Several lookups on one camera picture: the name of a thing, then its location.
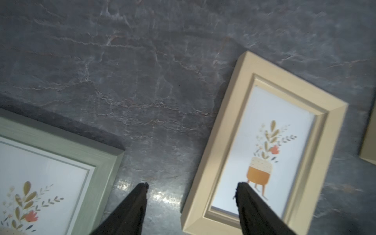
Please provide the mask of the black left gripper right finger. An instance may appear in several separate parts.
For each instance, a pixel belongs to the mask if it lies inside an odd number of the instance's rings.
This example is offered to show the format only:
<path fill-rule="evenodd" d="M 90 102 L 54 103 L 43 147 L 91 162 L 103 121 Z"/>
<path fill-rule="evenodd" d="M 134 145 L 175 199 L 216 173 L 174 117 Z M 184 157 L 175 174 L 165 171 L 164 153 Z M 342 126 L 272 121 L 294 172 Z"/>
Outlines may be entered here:
<path fill-rule="evenodd" d="M 235 199 L 244 235 L 295 235 L 246 182 L 238 183 Z"/>

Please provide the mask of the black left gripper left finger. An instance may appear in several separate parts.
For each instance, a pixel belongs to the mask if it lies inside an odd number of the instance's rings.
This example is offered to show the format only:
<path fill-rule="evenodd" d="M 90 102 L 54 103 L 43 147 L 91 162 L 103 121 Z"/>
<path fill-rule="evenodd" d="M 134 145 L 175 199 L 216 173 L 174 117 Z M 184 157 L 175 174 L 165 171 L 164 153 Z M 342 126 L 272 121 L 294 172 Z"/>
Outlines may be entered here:
<path fill-rule="evenodd" d="M 139 183 L 91 235 L 140 235 L 149 184 Z"/>

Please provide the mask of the gold frame with deer print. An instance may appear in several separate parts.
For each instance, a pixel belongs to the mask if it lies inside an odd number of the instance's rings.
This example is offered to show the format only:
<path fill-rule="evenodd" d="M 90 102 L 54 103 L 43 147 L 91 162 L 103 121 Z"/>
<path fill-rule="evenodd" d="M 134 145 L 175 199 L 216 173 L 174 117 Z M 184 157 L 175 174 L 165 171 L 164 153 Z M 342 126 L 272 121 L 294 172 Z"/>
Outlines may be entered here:
<path fill-rule="evenodd" d="M 250 187 L 307 234 L 348 104 L 262 57 L 237 60 L 181 214 L 190 235 L 240 235 L 235 193 Z"/>

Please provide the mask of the gold frame with plant print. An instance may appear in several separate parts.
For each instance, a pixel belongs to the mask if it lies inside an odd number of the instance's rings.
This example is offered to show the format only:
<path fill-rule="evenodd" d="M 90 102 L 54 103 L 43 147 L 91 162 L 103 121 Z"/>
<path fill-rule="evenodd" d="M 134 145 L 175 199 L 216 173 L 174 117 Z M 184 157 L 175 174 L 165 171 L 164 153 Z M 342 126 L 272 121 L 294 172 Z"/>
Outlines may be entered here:
<path fill-rule="evenodd" d="M 364 130 L 359 157 L 373 165 L 376 165 L 376 99 L 373 100 L 372 108 Z"/>

